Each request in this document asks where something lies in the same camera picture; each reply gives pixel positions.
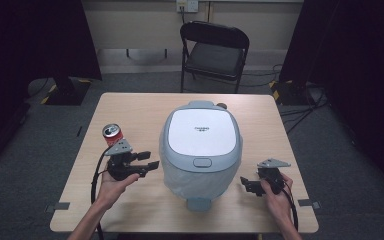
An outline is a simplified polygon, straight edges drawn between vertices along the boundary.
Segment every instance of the soda can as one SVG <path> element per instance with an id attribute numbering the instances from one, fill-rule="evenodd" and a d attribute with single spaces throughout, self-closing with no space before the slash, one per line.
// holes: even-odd
<path id="1" fill-rule="evenodd" d="M 107 141 L 108 146 L 113 146 L 118 140 L 123 138 L 123 133 L 121 132 L 120 127 L 115 123 L 106 125 L 102 129 L 102 135 L 104 136 L 105 141 Z"/>

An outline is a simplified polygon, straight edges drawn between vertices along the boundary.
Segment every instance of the person's left hand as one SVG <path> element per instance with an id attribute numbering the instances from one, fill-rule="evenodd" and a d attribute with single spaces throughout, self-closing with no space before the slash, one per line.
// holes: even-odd
<path id="1" fill-rule="evenodd" d="M 117 181 L 108 172 L 102 173 L 101 187 L 95 202 L 100 202 L 110 209 L 120 195 L 126 191 L 127 186 L 139 179 L 139 174 L 135 173 L 128 176 L 123 181 Z"/>

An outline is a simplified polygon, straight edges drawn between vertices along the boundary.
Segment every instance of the white lid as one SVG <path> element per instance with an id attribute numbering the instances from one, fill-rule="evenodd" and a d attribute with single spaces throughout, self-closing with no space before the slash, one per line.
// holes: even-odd
<path id="1" fill-rule="evenodd" d="M 220 156 L 236 146 L 233 121 L 226 111 L 184 109 L 174 112 L 168 129 L 168 144 L 179 154 Z"/>

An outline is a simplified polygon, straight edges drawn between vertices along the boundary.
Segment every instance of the rice cooker button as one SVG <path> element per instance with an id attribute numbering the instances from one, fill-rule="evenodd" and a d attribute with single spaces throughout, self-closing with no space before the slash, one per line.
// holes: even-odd
<path id="1" fill-rule="evenodd" d="M 195 158 L 193 160 L 193 165 L 195 167 L 199 167 L 199 168 L 207 168 L 207 167 L 211 167 L 211 159 L 209 158 Z"/>

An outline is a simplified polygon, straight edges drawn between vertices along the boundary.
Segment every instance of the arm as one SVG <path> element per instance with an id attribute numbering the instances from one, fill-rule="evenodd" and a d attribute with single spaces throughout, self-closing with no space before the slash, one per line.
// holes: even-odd
<path id="1" fill-rule="evenodd" d="M 126 187 L 137 181 L 139 174 L 132 174 L 123 181 L 114 180 L 108 172 L 102 173 L 101 188 L 96 201 L 68 237 L 69 240 L 91 239 L 105 212 L 112 207 Z"/>
<path id="2" fill-rule="evenodd" d="M 292 179 L 282 174 L 285 184 L 292 189 Z M 294 227 L 294 223 L 291 218 L 291 206 L 285 194 L 274 194 L 270 188 L 270 184 L 266 180 L 261 180 L 261 187 L 266 192 L 267 208 L 270 211 L 274 221 L 276 222 L 279 230 L 286 240 L 300 240 L 302 239 L 298 231 Z M 285 186 L 285 191 L 290 193 L 288 187 Z"/>

